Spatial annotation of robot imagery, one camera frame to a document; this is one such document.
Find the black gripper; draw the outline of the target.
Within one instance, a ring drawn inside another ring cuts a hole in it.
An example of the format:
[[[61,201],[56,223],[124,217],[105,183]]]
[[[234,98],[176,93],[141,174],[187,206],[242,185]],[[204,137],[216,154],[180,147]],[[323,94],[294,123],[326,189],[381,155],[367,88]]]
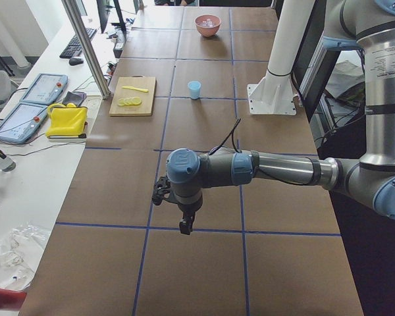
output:
[[[195,211],[183,212],[182,220],[179,222],[179,229],[181,234],[191,234],[195,216]]]

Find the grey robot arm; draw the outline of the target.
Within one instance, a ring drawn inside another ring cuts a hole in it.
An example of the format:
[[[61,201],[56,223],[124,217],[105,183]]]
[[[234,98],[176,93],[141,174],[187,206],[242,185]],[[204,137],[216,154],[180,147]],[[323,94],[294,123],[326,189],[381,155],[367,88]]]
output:
[[[191,233],[202,191],[254,178],[340,192],[395,220],[395,1],[328,1],[324,46],[361,49],[365,62],[366,152],[359,159],[318,160],[216,147],[206,154],[173,151],[152,200],[177,204],[179,227]]]

